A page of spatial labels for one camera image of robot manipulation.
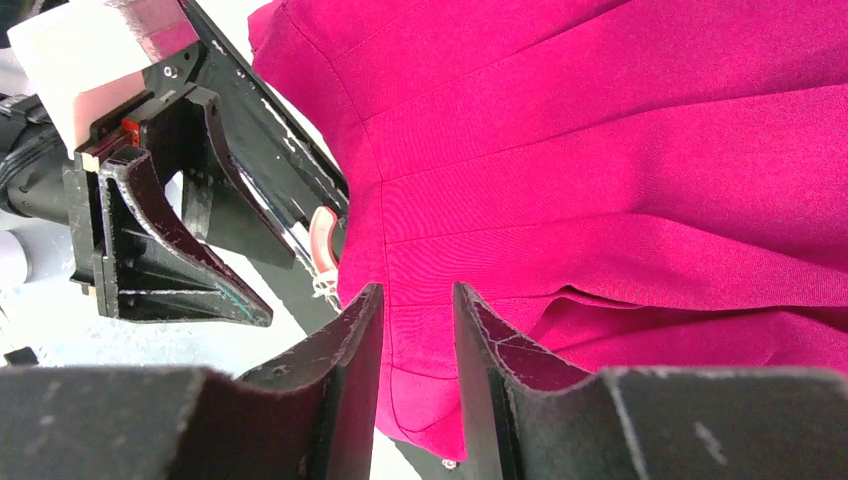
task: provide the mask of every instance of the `magenta cloth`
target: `magenta cloth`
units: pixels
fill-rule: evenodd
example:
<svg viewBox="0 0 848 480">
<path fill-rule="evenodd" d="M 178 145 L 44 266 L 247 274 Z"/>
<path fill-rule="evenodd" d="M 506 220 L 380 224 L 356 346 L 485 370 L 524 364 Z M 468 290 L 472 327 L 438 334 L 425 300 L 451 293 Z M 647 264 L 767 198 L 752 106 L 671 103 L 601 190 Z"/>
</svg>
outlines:
<svg viewBox="0 0 848 480">
<path fill-rule="evenodd" d="M 557 355 L 848 371 L 846 1 L 288 0 L 257 72 L 386 287 L 378 427 L 465 456 L 451 285 Z"/>
</svg>

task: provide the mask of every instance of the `white plastic part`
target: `white plastic part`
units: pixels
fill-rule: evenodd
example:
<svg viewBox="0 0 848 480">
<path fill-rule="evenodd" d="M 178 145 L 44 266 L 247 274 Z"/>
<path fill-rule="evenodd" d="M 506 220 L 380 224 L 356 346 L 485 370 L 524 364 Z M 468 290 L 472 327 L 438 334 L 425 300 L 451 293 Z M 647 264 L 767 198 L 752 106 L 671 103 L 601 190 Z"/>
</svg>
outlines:
<svg viewBox="0 0 848 480">
<path fill-rule="evenodd" d="M 142 69 L 195 40 L 177 0 L 78 0 L 9 30 L 69 152 L 93 121 L 144 90 Z"/>
<path fill-rule="evenodd" d="M 19 287 L 29 276 L 29 263 L 21 242 L 11 232 L 0 232 L 0 289 Z"/>
</svg>

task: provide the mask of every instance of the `pink fabric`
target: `pink fabric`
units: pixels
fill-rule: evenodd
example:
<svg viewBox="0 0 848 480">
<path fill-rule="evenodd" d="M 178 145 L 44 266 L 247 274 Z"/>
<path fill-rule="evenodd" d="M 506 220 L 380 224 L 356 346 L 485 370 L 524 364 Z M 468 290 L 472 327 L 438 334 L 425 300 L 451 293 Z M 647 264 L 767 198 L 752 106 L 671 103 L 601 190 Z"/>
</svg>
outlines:
<svg viewBox="0 0 848 480">
<path fill-rule="evenodd" d="M 465 456 L 451 285 L 570 362 L 848 371 L 848 2 L 288 0 L 255 68 L 387 289 L 377 422 Z"/>
</svg>

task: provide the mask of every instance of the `screw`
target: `screw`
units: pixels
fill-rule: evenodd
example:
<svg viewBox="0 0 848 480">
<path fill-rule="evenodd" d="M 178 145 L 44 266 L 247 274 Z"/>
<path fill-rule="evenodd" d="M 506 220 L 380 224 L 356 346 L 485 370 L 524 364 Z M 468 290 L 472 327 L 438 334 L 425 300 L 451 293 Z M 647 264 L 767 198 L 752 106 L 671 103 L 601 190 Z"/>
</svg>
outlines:
<svg viewBox="0 0 848 480">
<path fill-rule="evenodd" d="M 172 67 L 170 65 L 167 65 L 164 70 L 162 70 L 162 73 L 164 73 L 168 78 L 177 78 L 180 75 L 180 71 L 177 70 L 177 67 Z"/>
</svg>

